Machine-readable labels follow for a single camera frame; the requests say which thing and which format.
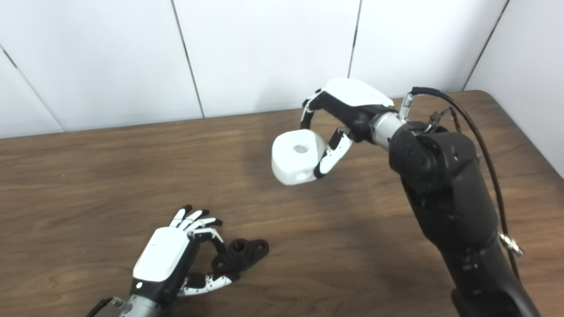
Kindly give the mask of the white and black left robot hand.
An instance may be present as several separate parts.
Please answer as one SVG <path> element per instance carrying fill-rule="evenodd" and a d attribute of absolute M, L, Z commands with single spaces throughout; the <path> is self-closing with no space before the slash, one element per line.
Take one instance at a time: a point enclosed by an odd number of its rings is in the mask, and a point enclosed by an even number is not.
<path fill-rule="evenodd" d="M 240 279 L 239 272 L 189 273 L 202 243 L 212 242 L 219 255 L 227 250 L 216 230 L 222 221 L 209 214 L 186 205 L 169 225 L 154 231 L 133 268 L 131 296 L 153 301 L 163 309 L 179 297 L 215 291 Z"/>

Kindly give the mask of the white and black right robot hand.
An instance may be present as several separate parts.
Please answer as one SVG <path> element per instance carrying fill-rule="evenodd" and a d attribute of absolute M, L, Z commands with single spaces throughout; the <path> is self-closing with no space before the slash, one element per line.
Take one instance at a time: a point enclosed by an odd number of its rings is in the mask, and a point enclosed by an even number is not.
<path fill-rule="evenodd" d="M 393 133 L 377 136 L 383 121 L 395 117 L 393 101 L 364 82 L 335 78 L 316 90 L 302 103 L 300 129 L 310 129 L 316 111 L 323 110 L 344 124 L 337 128 L 313 169 L 316 179 L 324 178 L 341 160 L 353 143 L 362 141 L 389 149 Z"/>

